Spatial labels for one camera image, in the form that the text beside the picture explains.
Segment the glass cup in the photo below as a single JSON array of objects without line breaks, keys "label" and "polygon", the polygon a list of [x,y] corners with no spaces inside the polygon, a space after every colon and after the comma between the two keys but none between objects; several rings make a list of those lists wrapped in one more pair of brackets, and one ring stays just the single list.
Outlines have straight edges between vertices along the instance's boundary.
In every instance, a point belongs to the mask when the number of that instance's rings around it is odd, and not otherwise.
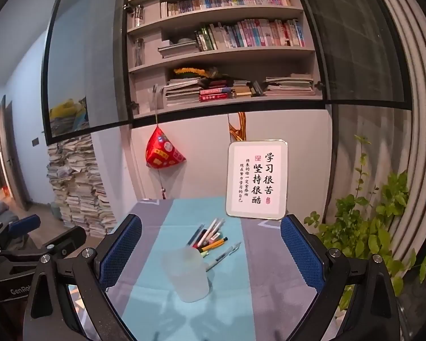
[{"label": "glass cup", "polygon": [[205,263],[199,251],[183,247],[162,257],[162,268],[183,302],[196,302],[210,291]]}]

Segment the stack of books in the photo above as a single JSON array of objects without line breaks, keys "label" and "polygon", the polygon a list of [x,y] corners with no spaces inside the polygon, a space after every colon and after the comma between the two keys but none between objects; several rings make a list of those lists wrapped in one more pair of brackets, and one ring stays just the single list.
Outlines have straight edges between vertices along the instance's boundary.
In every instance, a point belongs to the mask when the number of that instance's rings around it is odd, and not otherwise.
[{"label": "stack of books", "polygon": [[291,6],[290,0],[187,0],[177,3],[162,3],[161,9],[167,9],[167,16],[188,13],[196,10],[212,9],[214,7],[240,6],[240,5],[276,5]]},{"label": "stack of books", "polygon": [[189,40],[180,43],[172,43],[169,41],[169,45],[160,47],[158,51],[163,59],[166,59],[187,53],[198,53],[200,49],[196,41]]},{"label": "stack of books", "polygon": [[211,81],[208,88],[200,90],[199,101],[224,100],[233,97],[232,87],[229,87],[226,79]]},{"label": "stack of books", "polygon": [[265,96],[306,96],[315,95],[310,75],[292,74],[290,77],[267,77],[264,85]]},{"label": "stack of books", "polygon": [[301,25],[296,19],[286,22],[245,19],[235,25],[210,24],[202,27],[195,35],[202,51],[257,46],[304,47]]},{"label": "stack of books", "polygon": [[233,81],[232,91],[236,97],[252,96],[256,94],[254,88],[250,88],[250,81],[235,79]]},{"label": "stack of books", "polygon": [[199,102],[201,78],[171,79],[164,86],[167,106]]}]

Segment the blue gripper pad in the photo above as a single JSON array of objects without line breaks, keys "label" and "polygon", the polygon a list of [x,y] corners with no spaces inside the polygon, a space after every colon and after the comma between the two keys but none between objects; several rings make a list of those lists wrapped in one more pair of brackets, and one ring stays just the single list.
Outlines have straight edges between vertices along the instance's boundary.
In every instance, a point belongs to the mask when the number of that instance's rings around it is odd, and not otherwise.
[{"label": "blue gripper pad", "polygon": [[141,235],[142,221],[134,216],[101,262],[99,285],[103,291],[117,283]]},{"label": "blue gripper pad", "polygon": [[281,237],[306,284],[319,293],[325,284],[321,261],[288,217],[281,221]]}]

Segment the door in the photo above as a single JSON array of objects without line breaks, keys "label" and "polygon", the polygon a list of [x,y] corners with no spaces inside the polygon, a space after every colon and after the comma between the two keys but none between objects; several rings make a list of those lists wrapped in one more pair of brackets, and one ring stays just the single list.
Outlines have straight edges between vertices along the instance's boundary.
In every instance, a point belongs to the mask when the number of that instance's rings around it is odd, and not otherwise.
[{"label": "door", "polygon": [[41,104],[46,143],[129,124],[127,0],[55,0]]},{"label": "door", "polygon": [[16,161],[14,151],[14,138],[10,134],[10,124],[12,119],[6,114],[5,96],[0,103],[0,158],[5,172],[5,180],[11,197],[16,202],[17,206],[27,210],[28,203],[25,198],[23,183],[20,177],[19,166]]},{"label": "door", "polygon": [[383,0],[301,0],[329,103],[412,108],[401,38]]}]

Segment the red hanging ornament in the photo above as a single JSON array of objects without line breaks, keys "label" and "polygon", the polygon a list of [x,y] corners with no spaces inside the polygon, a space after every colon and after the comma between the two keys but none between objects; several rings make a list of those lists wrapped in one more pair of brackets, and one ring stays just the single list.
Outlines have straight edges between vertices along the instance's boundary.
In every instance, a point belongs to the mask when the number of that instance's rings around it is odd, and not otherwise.
[{"label": "red hanging ornament", "polygon": [[157,125],[147,144],[145,160],[148,167],[161,169],[177,165],[186,158],[180,154]]}]

